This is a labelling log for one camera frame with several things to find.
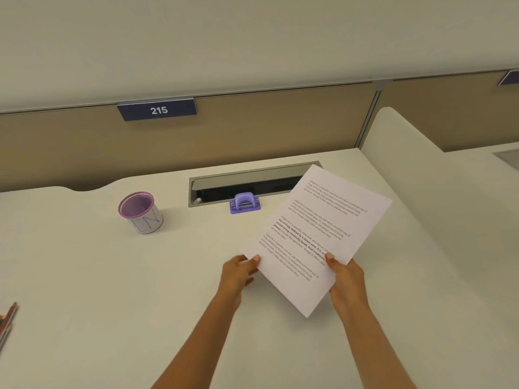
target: person's left hand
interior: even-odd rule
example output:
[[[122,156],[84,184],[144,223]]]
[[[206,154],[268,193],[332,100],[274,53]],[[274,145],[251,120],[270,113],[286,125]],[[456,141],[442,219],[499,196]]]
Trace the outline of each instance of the person's left hand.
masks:
[[[241,290],[254,281],[254,277],[249,276],[258,271],[259,262],[259,255],[249,260],[245,255],[237,255],[225,262],[217,295],[230,298],[234,308],[237,309],[241,303]]]

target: white sheet of paper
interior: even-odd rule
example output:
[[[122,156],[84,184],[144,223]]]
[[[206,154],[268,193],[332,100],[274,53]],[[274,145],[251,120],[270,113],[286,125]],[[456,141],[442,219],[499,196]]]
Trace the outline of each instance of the white sheet of paper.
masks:
[[[324,254],[347,264],[391,203],[312,165],[243,254],[308,317],[335,282]]]

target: red pencil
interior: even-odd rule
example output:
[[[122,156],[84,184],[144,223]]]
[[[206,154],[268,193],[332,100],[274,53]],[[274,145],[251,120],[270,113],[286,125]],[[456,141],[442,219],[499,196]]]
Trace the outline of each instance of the red pencil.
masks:
[[[7,327],[9,322],[12,320],[12,318],[13,318],[14,314],[16,313],[17,309],[18,309],[18,304],[17,304],[17,302],[14,302],[12,304],[11,308],[9,309],[9,312],[5,316],[4,321],[0,325],[0,338],[2,337],[4,329]]]

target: cubicle divider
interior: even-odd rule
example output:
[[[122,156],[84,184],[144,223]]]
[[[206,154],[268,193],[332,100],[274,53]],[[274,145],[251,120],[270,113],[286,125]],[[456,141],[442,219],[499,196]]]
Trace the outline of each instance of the cubicle divider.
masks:
[[[0,115],[0,191],[98,188],[157,172],[353,148],[375,84],[196,98],[197,116],[125,122],[115,105]]]
[[[519,84],[497,86],[505,71],[388,81],[367,124],[389,106],[443,151],[519,140]]]
[[[519,335],[519,222],[394,109],[376,115],[363,154],[508,330]],[[450,281],[445,278],[448,289]]]

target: hand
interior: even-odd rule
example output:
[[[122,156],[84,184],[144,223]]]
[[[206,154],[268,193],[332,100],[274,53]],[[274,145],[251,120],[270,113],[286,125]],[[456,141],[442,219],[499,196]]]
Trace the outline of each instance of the hand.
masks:
[[[237,309],[241,303],[241,290],[254,281],[254,277],[249,276],[258,271],[259,262],[259,255],[249,260],[245,255],[237,255],[225,262],[217,295],[230,299],[234,308]]]
[[[362,268],[353,259],[345,265],[337,261],[331,253],[326,253],[324,257],[335,273],[335,284],[330,289],[330,297],[341,320],[344,321],[352,307],[360,305],[369,308]]]

